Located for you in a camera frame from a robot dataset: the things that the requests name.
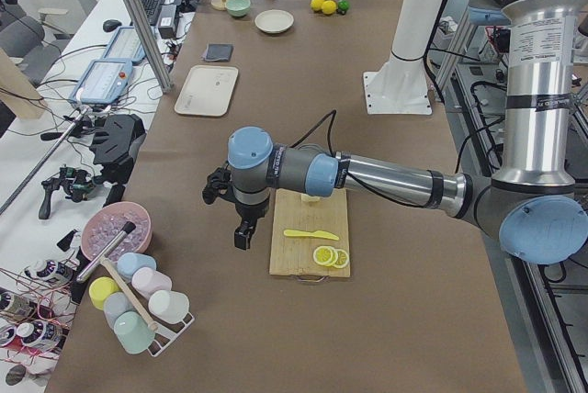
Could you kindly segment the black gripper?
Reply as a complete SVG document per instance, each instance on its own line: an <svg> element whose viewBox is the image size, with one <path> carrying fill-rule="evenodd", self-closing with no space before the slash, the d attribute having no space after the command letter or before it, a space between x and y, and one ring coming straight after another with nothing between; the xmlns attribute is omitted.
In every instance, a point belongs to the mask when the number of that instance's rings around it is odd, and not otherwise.
<svg viewBox="0 0 588 393"><path fill-rule="evenodd" d="M235 208L241 217L240 226L234 232L234 245L240 250L249 250L256 222L263 218L268 211L269 191L246 193L241 190L233 190L232 192Z"/></svg>

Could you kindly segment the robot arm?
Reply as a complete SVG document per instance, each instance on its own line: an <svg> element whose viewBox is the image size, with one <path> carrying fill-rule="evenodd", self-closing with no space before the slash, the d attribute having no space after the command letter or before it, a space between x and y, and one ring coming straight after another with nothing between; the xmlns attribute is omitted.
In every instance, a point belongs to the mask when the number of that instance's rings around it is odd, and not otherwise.
<svg viewBox="0 0 588 393"><path fill-rule="evenodd" d="M573 198L564 167L572 104L576 18L587 0L470 0L473 16L500 12L510 23L504 144L491 177L444 175L357 155L290 148L258 127L228 141L225 199L241 216L234 243L245 250L283 188L328 197L336 188L363 189L408 208L445 211L499 241L532 264L555 264L587 239L587 215Z"/></svg>

